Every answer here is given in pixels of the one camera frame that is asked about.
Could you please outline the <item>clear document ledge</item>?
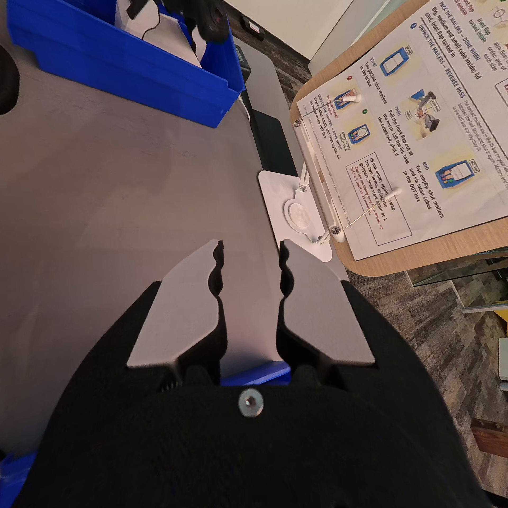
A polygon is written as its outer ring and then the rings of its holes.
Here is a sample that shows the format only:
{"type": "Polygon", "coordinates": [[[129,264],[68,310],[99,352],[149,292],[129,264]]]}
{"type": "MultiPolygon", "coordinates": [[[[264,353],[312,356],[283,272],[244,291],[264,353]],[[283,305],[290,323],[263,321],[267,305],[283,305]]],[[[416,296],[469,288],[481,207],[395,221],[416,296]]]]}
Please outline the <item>clear document ledge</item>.
{"type": "Polygon", "coordinates": [[[346,234],[340,223],[325,177],[321,175],[321,167],[304,120],[299,118],[294,121],[293,128],[306,167],[305,171],[302,172],[301,178],[305,180],[304,174],[308,175],[308,180],[314,189],[314,200],[318,211],[321,213],[321,219],[325,228],[325,233],[319,242],[324,243],[327,239],[333,238],[336,242],[343,243],[346,240],[346,234]]]}

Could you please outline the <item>white document stand base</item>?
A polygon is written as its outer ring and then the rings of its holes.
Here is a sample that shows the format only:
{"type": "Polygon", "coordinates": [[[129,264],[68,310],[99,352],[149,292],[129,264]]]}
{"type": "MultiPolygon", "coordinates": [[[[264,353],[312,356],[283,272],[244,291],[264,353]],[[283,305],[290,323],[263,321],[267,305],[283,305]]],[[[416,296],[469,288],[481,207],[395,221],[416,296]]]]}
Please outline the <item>white document stand base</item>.
{"type": "Polygon", "coordinates": [[[301,177],[263,170],[258,182],[277,247],[292,240],[322,262],[330,262],[332,248],[306,167],[301,177]]]}

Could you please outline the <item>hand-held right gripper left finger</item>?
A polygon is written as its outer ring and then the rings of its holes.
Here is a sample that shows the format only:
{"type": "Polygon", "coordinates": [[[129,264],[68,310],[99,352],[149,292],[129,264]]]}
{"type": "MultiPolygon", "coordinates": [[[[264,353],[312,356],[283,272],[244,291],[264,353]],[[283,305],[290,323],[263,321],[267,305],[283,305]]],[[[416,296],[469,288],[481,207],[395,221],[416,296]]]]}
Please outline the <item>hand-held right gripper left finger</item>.
{"type": "Polygon", "coordinates": [[[223,266],[224,243],[213,239],[164,276],[127,367],[220,368],[228,346],[223,266]]]}

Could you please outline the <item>glass panel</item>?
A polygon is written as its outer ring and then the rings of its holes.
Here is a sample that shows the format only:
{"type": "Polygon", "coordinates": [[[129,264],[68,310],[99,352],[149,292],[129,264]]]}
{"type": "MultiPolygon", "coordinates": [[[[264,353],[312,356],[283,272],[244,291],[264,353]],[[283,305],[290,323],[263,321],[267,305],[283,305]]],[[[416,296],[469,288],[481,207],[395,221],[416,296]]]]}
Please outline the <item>glass panel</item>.
{"type": "Polygon", "coordinates": [[[491,273],[507,280],[507,246],[407,270],[413,287],[491,273]]]}

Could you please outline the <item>black floor power box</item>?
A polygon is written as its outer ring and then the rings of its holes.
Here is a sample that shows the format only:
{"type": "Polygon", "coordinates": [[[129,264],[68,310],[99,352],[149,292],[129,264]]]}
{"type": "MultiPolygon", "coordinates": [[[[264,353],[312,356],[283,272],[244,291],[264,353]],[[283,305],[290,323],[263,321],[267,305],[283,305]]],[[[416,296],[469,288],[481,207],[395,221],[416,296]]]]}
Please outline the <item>black floor power box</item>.
{"type": "Polygon", "coordinates": [[[260,41],[264,41],[266,36],[265,31],[256,22],[254,22],[252,19],[250,19],[248,16],[245,16],[244,14],[240,15],[239,21],[242,28],[247,33],[251,34],[253,37],[255,37],[260,41]]]}

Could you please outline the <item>instruction sheet on wooden board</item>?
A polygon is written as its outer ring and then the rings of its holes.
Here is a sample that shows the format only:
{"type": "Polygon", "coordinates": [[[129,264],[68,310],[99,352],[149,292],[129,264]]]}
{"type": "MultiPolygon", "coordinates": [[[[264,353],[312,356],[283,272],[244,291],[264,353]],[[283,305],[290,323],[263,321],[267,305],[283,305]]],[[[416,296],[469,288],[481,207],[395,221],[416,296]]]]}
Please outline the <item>instruction sheet on wooden board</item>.
{"type": "MultiPolygon", "coordinates": [[[[291,123],[293,124],[300,117],[297,106],[299,100],[359,60],[397,26],[413,16],[425,3],[427,2],[402,3],[378,25],[363,33],[344,52],[338,54],[337,49],[333,50],[332,54],[335,54],[336,58],[330,60],[320,72],[313,74],[312,79],[297,92],[289,114],[291,123]]],[[[507,246],[507,218],[503,217],[359,261],[353,259],[351,249],[346,242],[338,243],[333,239],[332,243],[340,262],[348,270],[367,277],[379,277],[507,246]]]]}

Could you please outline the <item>blue plastic bin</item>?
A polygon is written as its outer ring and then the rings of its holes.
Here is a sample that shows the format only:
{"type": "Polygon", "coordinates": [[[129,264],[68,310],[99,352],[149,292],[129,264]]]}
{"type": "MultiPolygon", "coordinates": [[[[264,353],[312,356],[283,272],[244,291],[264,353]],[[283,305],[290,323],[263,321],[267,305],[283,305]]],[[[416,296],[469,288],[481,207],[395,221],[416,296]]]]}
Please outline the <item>blue plastic bin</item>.
{"type": "Polygon", "coordinates": [[[216,128],[245,91],[232,35],[197,67],[115,27],[116,1],[7,1],[13,44],[38,68],[216,128]]]}
{"type": "MultiPolygon", "coordinates": [[[[284,361],[273,361],[249,370],[222,378],[221,386],[288,385],[290,367],[284,361]]],[[[11,507],[19,495],[37,451],[22,456],[1,455],[1,507],[11,507]]]]}

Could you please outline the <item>printed instruction sheet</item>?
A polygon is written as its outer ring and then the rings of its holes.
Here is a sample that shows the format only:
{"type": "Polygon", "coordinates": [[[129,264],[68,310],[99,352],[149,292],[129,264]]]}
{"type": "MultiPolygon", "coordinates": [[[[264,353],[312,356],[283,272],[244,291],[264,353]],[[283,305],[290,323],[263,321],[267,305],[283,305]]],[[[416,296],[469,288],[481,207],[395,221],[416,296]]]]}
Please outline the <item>printed instruction sheet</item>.
{"type": "Polygon", "coordinates": [[[507,217],[507,1],[427,1],[297,106],[355,261],[507,217]]]}

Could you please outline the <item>white cardboard mailer box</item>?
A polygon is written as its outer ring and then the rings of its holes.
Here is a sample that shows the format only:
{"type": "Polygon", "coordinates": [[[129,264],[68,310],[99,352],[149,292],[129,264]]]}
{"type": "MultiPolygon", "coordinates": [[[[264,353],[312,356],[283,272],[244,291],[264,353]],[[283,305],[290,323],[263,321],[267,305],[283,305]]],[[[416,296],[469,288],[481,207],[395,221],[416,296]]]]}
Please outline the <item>white cardboard mailer box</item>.
{"type": "Polygon", "coordinates": [[[172,54],[196,67],[200,62],[184,35],[178,21],[170,16],[160,14],[158,25],[143,35],[143,41],[172,54]]]}

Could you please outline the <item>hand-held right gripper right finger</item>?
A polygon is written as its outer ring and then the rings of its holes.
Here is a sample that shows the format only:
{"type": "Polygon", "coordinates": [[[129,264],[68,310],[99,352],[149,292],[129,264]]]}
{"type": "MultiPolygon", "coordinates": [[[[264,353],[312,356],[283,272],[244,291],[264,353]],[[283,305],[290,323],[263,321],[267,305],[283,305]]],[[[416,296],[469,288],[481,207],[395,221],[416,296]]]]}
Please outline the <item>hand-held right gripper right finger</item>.
{"type": "Polygon", "coordinates": [[[280,244],[276,348],[290,367],[371,366],[375,359],[346,295],[327,263],[294,243],[280,244]]]}

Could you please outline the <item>brown wooden plank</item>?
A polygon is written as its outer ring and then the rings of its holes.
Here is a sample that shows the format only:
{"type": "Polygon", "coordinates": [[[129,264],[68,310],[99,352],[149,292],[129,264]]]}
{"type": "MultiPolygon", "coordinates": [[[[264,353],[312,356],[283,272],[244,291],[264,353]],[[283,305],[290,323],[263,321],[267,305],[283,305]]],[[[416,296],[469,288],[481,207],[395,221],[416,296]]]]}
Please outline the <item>brown wooden plank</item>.
{"type": "Polygon", "coordinates": [[[507,459],[507,424],[473,419],[470,428],[482,452],[507,459]]]}

